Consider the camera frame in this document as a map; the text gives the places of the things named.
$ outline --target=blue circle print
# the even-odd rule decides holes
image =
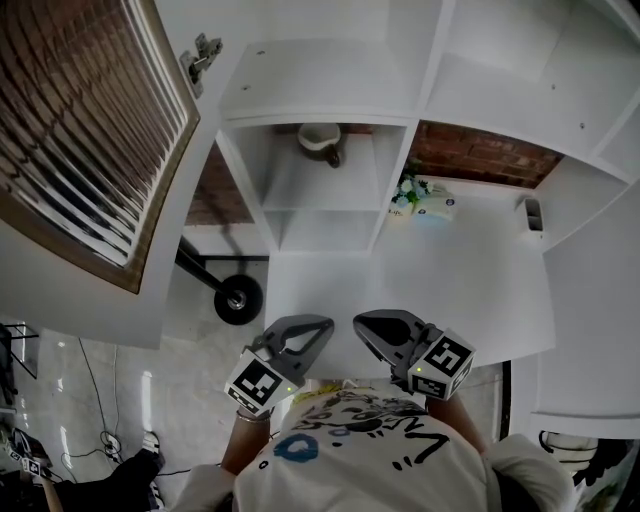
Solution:
[[[333,430],[329,430],[329,434],[336,437],[348,436],[351,432],[349,432],[346,428],[336,428]]]
[[[303,443],[305,446],[290,450],[295,443]],[[292,462],[309,462],[318,456],[318,441],[307,434],[294,434],[280,441],[273,449],[276,457],[282,457]]]

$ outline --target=black wheel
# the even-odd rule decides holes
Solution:
[[[227,288],[236,291],[242,298],[239,303],[227,299],[216,292],[214,305],[218,316],[231,325],[245,325],[258,316],[262,310],[263,295],[260,285],[249,276],[231,276],[222,282]]]

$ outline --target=white countertop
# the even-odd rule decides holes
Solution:
[[[353,317],[406,309],[477,349],[475,366],[553,348],[541,247],[518,236],[513,196],[458,196],[454,221],[389,219],[371,254],[272,254],[265,323],[315,313],[336,330],[311,378],[388,377]]]

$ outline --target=mug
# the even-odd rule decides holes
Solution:
[[[311,160],[325,161],[334,169],[340,167],[337,144],[342,133],[335,123],[305,123],[298,130],[298,143]]]

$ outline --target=small plant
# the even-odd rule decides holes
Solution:
[[[421,160],[409,158],[404,166],[405,173],[393,193],[392,201],[399,208],[404,208],[409,203],[416,205],[420,199],[424,199],[433,192],[433,184],[425,180],[417,179],[408,172],[420,169]]]

